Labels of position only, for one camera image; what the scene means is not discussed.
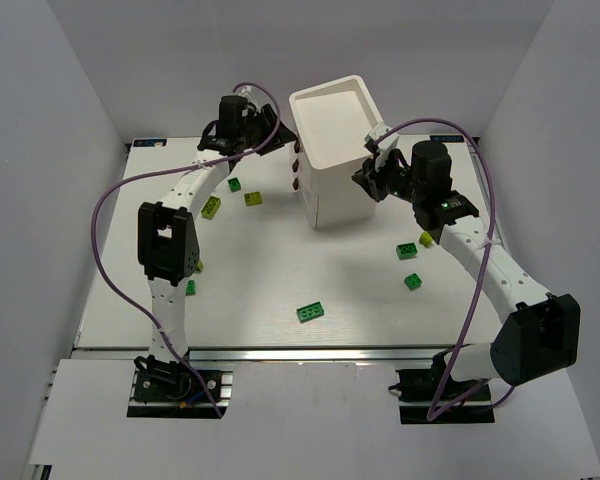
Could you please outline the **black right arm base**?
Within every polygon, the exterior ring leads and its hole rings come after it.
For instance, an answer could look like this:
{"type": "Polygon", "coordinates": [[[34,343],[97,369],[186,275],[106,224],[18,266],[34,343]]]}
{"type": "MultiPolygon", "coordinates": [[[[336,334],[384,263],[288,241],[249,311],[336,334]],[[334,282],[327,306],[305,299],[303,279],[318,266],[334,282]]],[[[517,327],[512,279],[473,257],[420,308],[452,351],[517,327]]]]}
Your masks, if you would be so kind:
{"type": "Polygon", "coordinates": [[[396,374],[397,382],[388,387],[388,392],[398,399],[402,425],[470,425],[495,422],[494,413],[490,409],[491,391],[483,382],[456,382],[449,379],[437,408],[443,407],[466,391],[473,390],[473,393],[429,422],[427,412],[438,381],[433,379],[431,371],[427,369],[402,369],[397,370],[396,374]]]}

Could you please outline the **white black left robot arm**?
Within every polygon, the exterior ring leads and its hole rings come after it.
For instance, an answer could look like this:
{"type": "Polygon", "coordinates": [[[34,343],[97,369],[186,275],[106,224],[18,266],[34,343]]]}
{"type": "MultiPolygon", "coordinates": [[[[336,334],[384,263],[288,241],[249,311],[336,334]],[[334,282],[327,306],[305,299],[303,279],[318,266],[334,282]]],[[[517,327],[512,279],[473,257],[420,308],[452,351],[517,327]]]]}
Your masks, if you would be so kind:
{"type": "Polygon", "coordinates": [[[264,155],[297,139],[282,125],[274,106],[259,104],[250,85],[223,96],[218,118],[205,127],[197,146],[196,169],[159,201],[145,202],[138,210],[138,260],[156,319],[149,354],[160,362],[176,362],[189,350],[186,286],[200,259],[195,220],[204,204],[248,151],[264,155]]]}

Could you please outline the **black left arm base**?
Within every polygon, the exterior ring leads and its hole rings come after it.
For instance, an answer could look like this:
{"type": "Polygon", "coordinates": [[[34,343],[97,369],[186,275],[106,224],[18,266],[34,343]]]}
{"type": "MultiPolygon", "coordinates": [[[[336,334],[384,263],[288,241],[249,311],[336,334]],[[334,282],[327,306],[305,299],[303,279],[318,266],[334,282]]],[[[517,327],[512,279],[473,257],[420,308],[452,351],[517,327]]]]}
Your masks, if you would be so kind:
{"type": "Polygon", "coordinates": [[[137,356],[133,363],[128,418],[219,420],[226,412],[228,372],[203,369],[196,376],[177,361],[165,363],[153,355],[137,356]]]}

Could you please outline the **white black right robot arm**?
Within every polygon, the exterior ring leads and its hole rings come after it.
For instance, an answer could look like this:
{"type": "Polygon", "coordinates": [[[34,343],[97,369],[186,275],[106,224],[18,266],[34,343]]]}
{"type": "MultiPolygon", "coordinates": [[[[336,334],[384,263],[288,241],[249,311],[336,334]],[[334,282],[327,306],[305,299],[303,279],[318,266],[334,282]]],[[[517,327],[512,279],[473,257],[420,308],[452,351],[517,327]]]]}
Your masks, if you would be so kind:
{"type": "Polygon", "coordinates": [[[411,204],[417,224],[475,280],[501,328],[490,343],[464,345],[439,362],[455,382],[501,379],[510,386],[572,366],[581,308],[535,281],[489,237],[478,209],[452,187],[452,159],[439,142],[420,141],[404,157],[395,142],[368,143],[370,158],[352,176],[376,202],[394,196],[411,204]]]}

